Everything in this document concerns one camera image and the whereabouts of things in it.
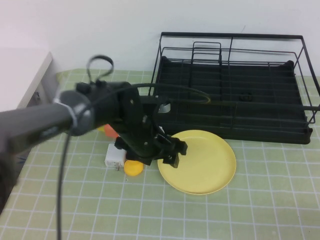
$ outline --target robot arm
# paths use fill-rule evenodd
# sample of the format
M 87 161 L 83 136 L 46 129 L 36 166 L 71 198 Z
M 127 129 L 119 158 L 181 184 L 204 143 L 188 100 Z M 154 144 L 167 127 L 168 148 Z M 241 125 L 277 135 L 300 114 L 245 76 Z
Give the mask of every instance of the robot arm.
M 97 80 L 78 83 L 75 90 L 62 92 L 53 104 L 1 112 L 0 212 L 16 184 L 12 156 L 70 129 L 72 136 L 80 136 L 110 124 L 120 136 L 115 145 L 127 151 L 127 159 L 146 165 L 163 159 L 177 168 L 178 153 L 185 155 L 187 144 L 166 135 L 153 118 L 165 102 L 163 98 L 139 96 L 128 82 Z M 96 104 L 77 117 L 91 103 Z

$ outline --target dish rack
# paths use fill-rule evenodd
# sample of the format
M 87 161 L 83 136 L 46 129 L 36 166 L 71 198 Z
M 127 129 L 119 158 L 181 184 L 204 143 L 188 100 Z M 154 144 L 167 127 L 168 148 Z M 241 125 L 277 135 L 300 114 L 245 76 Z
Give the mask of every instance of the dish rack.
M 201 97 L 150 89 L 173 100 L 168 113 L 156 116 L 172 135 L 197 129 L 225 139 L 308 144 L 320 110 L 320 87 L 300 35 L 162 32 L 152 82 L 211 97 L 192 103 Z

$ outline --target grid mat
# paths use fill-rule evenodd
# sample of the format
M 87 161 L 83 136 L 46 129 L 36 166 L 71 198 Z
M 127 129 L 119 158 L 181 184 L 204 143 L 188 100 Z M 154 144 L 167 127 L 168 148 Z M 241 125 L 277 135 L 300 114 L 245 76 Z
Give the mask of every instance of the grid mat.
M 99 72 L 93 70 L 93 76 Z M 147 83 L 151 75 L 115 71 L 106 80 Z M 87 81 L 84 69 L 57 78 L 63 89 Z M 107 168 L 112 139 L 103 132 L 73 137 L 63 185 L 63 239 L 317 240 L 320 119 L 312 128 L 308 145 L 226 140 L 236 156 L 236 174 L 227 187 L 206 196 L 175 190 L 156 162 L 136 177 Z M 0 216 L 1 240 L 56 239 L 56 180 L 64 139 L 59 135 L 31 151 Z

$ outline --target yellow plate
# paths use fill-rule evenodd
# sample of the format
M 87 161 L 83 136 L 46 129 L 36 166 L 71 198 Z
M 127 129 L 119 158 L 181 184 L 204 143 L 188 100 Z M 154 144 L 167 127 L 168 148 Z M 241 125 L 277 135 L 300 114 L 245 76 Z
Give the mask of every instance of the yellow plate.
M 201 130 L 182 131 L 175 135 L 188 145 L 186 155 L 179 154 L 178 168 L 158 167 L 163 178 L 175 189 L 188 194 L 214 193 L 225 187 L 236 172 L 236 157 L 221 137 Z

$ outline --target red object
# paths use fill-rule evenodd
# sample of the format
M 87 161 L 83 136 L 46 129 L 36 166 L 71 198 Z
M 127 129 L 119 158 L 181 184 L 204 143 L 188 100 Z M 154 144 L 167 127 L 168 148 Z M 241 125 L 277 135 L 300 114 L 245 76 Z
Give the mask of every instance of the red object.
M 104 125 L 104 133 L 107 137 L 116 139 L 119 137 L 118 133 L 109 125 Z

